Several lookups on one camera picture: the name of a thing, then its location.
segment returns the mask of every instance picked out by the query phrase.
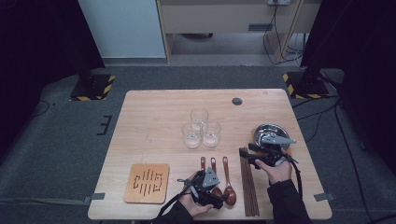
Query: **person's arm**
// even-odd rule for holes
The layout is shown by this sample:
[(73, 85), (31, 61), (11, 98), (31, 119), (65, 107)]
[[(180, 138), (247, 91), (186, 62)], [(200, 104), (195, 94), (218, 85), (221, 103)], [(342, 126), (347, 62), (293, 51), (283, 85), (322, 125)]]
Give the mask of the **person's arm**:
[(190, 224), (193, 218), (209, 211), (213, 204), (201, 206), (194, 202), (191, 190), (188, 188), (183, 195), (175, 202), (171, 210), (160, 217), (151, 220), (152, 224)]
[(274, 222), (308, 224), (312, 223), (305, 204), (291, 179), (277, 182), (267, 190), (273, 205)]
[(271, 167), (260, 160), (255, 162), (268, 174), (272, 185), (267, 192), (273, 205), (275, 224), (311, 224), (303, 199), (291, 181), (290, 163), (283, 161)]
[(171, 210), (151, 220), (152, 224), (190, 224), (193, 218), (180, 201), (176, 201)]

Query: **wooden coaster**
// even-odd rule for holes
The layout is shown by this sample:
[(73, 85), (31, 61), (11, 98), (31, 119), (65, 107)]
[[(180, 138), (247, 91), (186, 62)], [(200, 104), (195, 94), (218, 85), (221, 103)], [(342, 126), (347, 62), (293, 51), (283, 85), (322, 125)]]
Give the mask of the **wooden coaster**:
[(124, 201), (126, 203), (164, 203), (168, 177), (168, 164), (132, 165)]

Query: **electrical outlet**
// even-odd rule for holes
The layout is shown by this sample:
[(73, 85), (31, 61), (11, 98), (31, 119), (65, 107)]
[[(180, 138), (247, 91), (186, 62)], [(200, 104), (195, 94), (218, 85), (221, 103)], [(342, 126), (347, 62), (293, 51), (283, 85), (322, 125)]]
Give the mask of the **electrical outlet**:
[(288, 6), (290, 5), (290, 0), (268, 0), (268, 5), (279, 5), (279, 6)]

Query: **black curtain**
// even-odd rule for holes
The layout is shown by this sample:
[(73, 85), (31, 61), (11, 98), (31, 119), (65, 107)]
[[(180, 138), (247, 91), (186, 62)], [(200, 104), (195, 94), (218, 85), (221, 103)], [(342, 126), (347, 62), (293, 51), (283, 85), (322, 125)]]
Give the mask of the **black curtain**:
[(302, 66), (344, 71), (339, 93), (362, 149), (378, 152), (396, 174), (395, 12), (394, 0), (322, 0)]
[(77, 74), (64, 52), (66, 42), (88, 68), (105, 67), (77, 0), (0, 2), (1, 157), (32, 115), (42, 88)]

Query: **human hand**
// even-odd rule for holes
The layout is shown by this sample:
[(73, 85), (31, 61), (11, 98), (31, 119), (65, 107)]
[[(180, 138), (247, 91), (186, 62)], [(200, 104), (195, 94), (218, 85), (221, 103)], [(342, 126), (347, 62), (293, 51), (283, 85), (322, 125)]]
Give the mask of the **human hand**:
[(202, 213), (207, 213), (211, 208), (213, 208), (213, 204), (201, 206), (200, 204), (195, 203), (192, 199), (190, 188), (188, 188), (178, 200), (183, 204), (192, 217), (196, 217)]
[(291, 179), (291, 165), (287, 160), (282, 161), (276, 167), (269, 166), (260, 160), (255, 160), (255, 162), (268, 174), (271, 184)]

